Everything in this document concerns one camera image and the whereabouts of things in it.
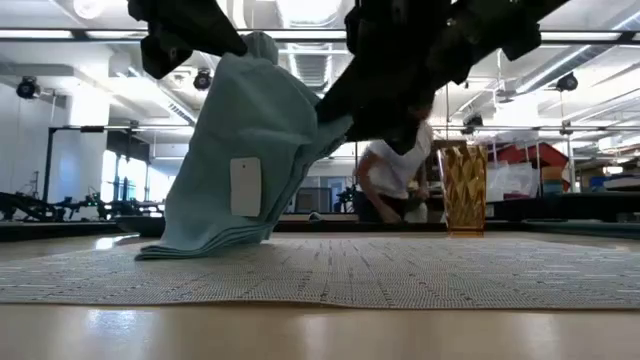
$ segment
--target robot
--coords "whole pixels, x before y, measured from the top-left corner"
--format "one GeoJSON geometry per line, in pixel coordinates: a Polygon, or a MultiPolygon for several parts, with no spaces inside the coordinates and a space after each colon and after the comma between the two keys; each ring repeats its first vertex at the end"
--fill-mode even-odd
{"type": "MultiPolygon", "coordinates": [[[[318,121],[353,117],[347,141],[385,140],[404,154],[415,144],[412,109],[430,108],[450,81],[502,49],[514,61],[541,44],[538,22],[569,0],[356,0],[345,18],[351,64],[316,105],[318,121]]],[[[247,47],[215,0],[129,0],[148,23],[141,48],[157,79],[193,50],[242,56],[247,47]]]]}

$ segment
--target amber glass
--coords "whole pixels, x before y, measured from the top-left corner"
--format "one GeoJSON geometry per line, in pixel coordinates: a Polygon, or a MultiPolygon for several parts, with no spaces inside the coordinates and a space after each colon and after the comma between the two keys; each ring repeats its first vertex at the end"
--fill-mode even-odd
{"type": "Polygon", "coordinates": [[[487,149],[453,146],[439,150],[447,228],[451,235],[484,233],[487,149]]]}

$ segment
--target person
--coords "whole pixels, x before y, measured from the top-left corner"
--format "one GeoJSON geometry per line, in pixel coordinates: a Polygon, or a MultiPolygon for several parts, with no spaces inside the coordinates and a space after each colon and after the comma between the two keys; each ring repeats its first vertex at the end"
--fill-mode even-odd
{"type": "Polygon", "coordinates": [[[408,185],[418,178],[414,196],[428,198],[425,160],[431,152],[433,131],[427,119],[431,103],[411,110],[418,131],[414,147],[404,155],[396,153],[384,140],[372,141],[356,169],[360,190],[354,196],[354,210],[361,222],[400,223],[403,221],[410,194],[408,185]]]}

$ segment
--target folded towel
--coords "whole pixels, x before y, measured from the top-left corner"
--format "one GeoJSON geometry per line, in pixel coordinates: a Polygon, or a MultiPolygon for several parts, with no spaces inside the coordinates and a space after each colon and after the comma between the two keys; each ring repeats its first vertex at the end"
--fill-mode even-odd
{"type": "Polygon", "coordinates": [[[222,247],[267,239],[309,167],[335,151],[351,126],[348,117],[318,124],[318,101],[269,60],[223,56],[167,196],[161,243],[143,248],[136,259],[208,256],[222,247]],[[260,214],[235,216],[230,162],[251,157],[261,162],[260,214]]]}

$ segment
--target white shirt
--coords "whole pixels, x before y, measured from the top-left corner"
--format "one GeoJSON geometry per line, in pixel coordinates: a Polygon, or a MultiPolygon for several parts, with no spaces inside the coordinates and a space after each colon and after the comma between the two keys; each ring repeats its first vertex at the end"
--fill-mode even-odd
{"type": "Polygon", "coordinates": [[[416,134],[416,144],[404,155],[398,155],[384,140],[374,140],[367,151],[384,161],[369,170],[369,180],[379,194],[408,199],[407,186],[431,152],[431,132],[423,121],[416,134]]]}

